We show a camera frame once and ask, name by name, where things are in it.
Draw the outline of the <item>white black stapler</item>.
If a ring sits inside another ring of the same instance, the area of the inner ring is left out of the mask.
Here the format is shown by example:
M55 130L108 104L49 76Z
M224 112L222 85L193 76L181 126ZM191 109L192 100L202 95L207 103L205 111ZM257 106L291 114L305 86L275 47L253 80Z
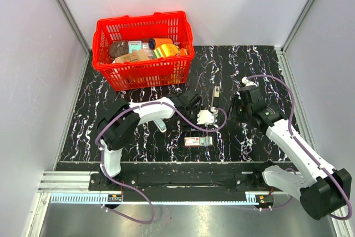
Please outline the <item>white black stapler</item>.
M212 91L211 108L219 107L220 87L215 85Z

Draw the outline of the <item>red white staples box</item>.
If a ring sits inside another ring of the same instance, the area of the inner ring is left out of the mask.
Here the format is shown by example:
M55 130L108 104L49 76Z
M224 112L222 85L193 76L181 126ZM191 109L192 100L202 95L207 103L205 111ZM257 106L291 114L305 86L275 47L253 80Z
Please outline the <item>red white staples box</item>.
M184 138L184 146L186 147L208 147L213 145L212 137L186 137Z

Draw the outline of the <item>small light blue stapler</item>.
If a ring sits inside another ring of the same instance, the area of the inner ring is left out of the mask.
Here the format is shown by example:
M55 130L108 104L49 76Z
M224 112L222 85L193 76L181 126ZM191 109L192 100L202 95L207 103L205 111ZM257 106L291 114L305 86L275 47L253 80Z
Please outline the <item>small light blue stapler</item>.
M162 119L156 119L154 120L155 125L159 129L160 132L165 133L166 132L166 124Z

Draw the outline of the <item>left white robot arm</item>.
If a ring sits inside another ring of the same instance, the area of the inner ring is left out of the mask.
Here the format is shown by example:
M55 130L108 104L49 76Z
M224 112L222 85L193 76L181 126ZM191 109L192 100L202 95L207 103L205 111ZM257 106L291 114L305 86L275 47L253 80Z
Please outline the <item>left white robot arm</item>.
M164 127L162 121L173 117L176 111L195 124L200 101L201 97L190 89L150 102L117 100L96 124L98 136L95 142L104 149L104 163L100 168L106 171L101 177L101 184L108 190L119 186L123 148L131 141L138 126L155 122Z

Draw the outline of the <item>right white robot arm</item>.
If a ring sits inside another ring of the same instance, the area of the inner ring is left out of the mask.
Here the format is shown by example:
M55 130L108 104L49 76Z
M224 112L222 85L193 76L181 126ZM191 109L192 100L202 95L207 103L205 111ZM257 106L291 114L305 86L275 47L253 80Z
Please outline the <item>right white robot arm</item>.
M281 169L272 161L262 163L249 178L258 190L277 188L300 201L305 212L320 220L349 203L352 177L319 156L289 125L284 112L268 105L256 85L241 87L233 97L230 119L246 123L274 142L293 162L300 175Z

